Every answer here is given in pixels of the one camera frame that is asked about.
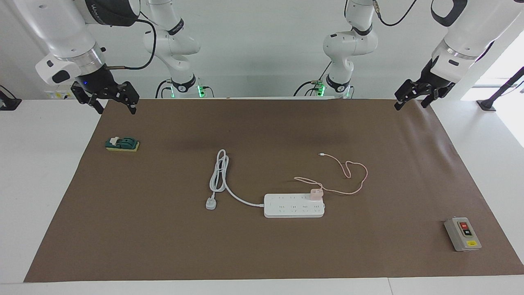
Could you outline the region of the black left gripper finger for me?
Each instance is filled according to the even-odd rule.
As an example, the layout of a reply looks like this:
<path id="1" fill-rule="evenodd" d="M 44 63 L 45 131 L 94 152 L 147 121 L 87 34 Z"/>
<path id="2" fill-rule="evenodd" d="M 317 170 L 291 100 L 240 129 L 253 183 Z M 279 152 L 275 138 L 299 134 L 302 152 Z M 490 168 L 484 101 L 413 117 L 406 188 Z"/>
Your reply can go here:
<path id="1" fill-rule="evenodd" d="M 410 79 L 404 81 L 404 83 L 394 93 L 397 102 L 394 107 L 397 111 L 400 111 L 405 103 L 411 99 L 415 99 L 420 96 L 420 83 L 414 82 Z"/>
<path id="2" fill-rule="evenodd" d="M 421 101 L 421 106 L 424 109 L 427 108 L 428 106 L 430 106 L 430 104 L 432 102 L 434 102 L 435 100 L 437 100 L 439 98 L 439 91 L 440 91 L 439 88 L 431 87 L 428 90 L 428 93 L 427 93 L 427 96 L 425 97 L 425 99 L 423 99 L 423 101 Z"/>

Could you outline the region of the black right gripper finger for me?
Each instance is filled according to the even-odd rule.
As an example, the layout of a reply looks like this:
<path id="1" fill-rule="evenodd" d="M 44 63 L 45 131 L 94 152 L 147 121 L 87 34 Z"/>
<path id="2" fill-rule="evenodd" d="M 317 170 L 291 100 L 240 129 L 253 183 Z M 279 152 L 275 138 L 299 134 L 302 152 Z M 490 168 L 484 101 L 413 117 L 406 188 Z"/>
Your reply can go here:
<path id="1" fill-rule="evenodd" d="M 111 99 L 124 104 L 132 115 L 136 114 L 139 94 L 130 82 L 123 82 L 122 84 L 111 86 Z"/>
<path id="2" fill-rule="evenodd" d="M 73 82 L 70 89 L 80 104 L 86 104 L 94 108 L 98 114 L 103 114 L 104 108 L 97 100 L 96 95 L 89 96 L 78 82 Z"/>

